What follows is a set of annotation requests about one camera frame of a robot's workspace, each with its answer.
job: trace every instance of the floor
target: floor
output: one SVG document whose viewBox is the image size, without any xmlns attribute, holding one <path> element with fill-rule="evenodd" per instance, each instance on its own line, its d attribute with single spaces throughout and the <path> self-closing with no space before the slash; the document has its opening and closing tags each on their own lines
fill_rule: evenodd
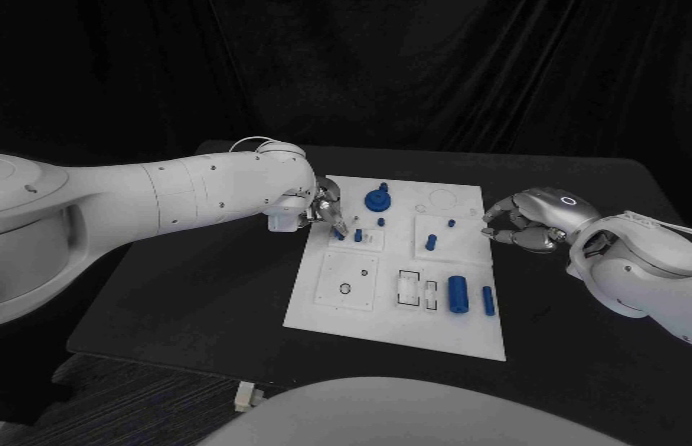
<svg viewBox="0 0 692 446">
<path fill-rule="evenodd" d="M 76 355 L 54 382 L 74 389 L 73 398 L 35 425 L 6 423 L 4 446 L 195 445 L 241 414 L 239 381 L 208 375 Z"/>
</svg>

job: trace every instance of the white board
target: white board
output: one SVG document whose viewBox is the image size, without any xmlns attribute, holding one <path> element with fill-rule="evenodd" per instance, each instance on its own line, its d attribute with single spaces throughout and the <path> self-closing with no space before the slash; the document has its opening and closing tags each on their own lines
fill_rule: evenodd
<svg viewBox="0 0 692 446">
<path fill-rule="evenodd" d="M 312 225 L 285 326 L 505 361 L 481 187 L 329 178 L 342 192 L 350 237 L 341 241 L 329 224 Z M 365 196 L 383 182 L 393 205 L 377 213 Z M 430 234 L 437 236 L 433 251 L 426 249 Z M 468 313 L 450 311 L 450 276 L 468 281 Z M 486 315 L 484 286 L 494 291 L 495 316 Z"/>
</svg>

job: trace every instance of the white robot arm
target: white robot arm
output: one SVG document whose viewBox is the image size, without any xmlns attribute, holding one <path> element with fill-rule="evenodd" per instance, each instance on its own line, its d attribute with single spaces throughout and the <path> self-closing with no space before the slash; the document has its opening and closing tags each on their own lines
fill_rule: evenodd
<svg viewBox="0 0 692 446">
<path fill-rule="evenodd" d="M 599 301 L 631 318 L 651 316 L 692 342 L 692 243 L 667 227 L 692 230 L 632 211 L 602 218 L 587 201 L 554 188 L 531 188 L 504 199 L 485 221 L 505 212 L 520 231 L 485 228 L 484 234 L 537 253 L 572 244 L 567 271 Z"/>
<path fill-rule="evenodd" d="M 256 152 L 87 168 L 0 155 L 0 323 L 140 239 L 259 213 L 275 232 L 326 220 L 347 235 L 339 200 L 305 151 L 276 141 Z"/>
</svg>

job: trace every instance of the black backdrop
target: black backdrop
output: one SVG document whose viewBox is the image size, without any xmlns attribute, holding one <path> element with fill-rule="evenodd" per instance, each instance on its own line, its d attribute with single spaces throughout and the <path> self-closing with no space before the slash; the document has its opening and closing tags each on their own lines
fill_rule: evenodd
<svg viewBox="0 0 692 446">
<path fill-rule="evenodd" d="M 107 165 L 264 134 L 631 157 L 688 219 L 691 18 L 692 0 L 0 0 L 0 152 Z M 104 271 L 0 328 L 51 342 L 47 372 Z"/>
</svg>

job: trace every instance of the black table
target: black table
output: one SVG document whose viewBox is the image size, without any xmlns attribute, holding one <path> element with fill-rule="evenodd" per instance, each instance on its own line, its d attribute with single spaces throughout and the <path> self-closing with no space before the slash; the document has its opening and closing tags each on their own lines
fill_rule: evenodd
<svg viewBox="0 0 692 446">
<path fill-rule="evenodd" d="M 198 154 L 228 151 L 208 141 Z M 486 208 L 533 186 L 567 189 L 602 214 L 681 224 L 635 161 L 305 147 L 318 174 L 481 185 Z M 73 352 L 295 388 L 394 376 L 534 406 L 635 445 L 692 437 L 692 346 L 651 318 L 595 299 L 553 255 L 492 245 L 507 362 L 283 327 L 309 229 L 264 215 L 133 244 L 73 334 Z"/>
</svg>

